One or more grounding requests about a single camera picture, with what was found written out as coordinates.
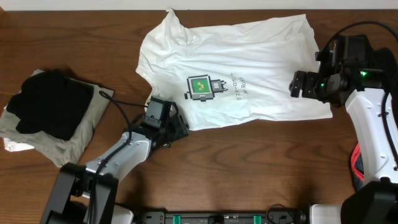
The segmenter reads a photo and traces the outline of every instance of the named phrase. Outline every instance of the folded black clothing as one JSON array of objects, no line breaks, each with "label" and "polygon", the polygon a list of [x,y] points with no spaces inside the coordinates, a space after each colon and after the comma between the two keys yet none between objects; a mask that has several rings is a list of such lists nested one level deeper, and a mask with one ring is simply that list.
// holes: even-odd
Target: folded black clothing
[{"label": "folded black clothing", "polygon": [[42,72],[25,80],[7,111],[21,119],[16,127],[21,134],[44,131],[68,141],[86,113],[93,91],[91,85],[67,78],[60,70]]}]

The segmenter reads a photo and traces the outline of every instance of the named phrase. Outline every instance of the black base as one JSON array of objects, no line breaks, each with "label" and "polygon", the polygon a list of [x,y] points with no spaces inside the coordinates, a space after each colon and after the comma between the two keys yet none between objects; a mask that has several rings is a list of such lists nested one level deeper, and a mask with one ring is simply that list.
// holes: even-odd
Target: black base
[{"label": "black base", "polygon": [[[276,224],[304,224],[306,221],[302,211],[292,208],[272,209],[268,216]],[[244,213],[144,212],[139,215],[137,224],[272,224],[272,222],[266,218],[264,211]]]}]

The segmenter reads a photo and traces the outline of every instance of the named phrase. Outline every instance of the folded clothes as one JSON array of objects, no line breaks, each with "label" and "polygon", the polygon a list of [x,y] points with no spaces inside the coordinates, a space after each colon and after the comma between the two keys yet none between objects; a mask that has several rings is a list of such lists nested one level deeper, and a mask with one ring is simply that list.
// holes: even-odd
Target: folded clothes
[{"label": "folded clothes", "polygon": [[22,84],[7,111],[21,119],[16,130],[21,134],[39,131],[68,141],[80,124],[93,97],[93,87],[72,80],[60,70],[34,75]]},{"label": "folded clothes", "polygon": [[0,118],[0,137],[34,146],[36,150],[51,159],[58,167],[67,162],[77,163],[93,137],[94,129],[109,103],[109,100],[103,98],[98,92],[103,90],[110,96],[113,96],[114,93],[113,90],[100,88],[98,85],[89,85],[93,87],[93,97],[69,141],[57,139],[43,131],[34,134],[21,134],[16,130],[20,119],[7,110],[3,111]]}]

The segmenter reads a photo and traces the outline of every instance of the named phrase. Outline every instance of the white t-shirt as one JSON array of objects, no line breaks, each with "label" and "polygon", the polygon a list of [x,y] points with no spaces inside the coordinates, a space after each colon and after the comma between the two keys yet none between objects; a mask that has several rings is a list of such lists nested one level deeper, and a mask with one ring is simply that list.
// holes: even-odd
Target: white t-shirt
[{"label": "white t-shirt", "polygon": [[167,11],[146,35],[136,72],[151,95],[177,103],[191,130],[332,117],[328,103],[290,97],[294,73],[319,66],[305,15],[188,29]]}]

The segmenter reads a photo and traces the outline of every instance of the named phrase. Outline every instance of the green connector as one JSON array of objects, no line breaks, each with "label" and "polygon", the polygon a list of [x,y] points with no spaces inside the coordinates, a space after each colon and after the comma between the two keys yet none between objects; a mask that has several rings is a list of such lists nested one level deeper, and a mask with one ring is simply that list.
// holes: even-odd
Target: green connector
[{"label": "green connector", "polygon": [[173,216],[173,224],[181,224],[181,216],[180,215]]},{"label": "green connector", "polygon": [[253,217],[254,223],[253,224],[261,224],[261,216],[260,215],[255,215]]}]

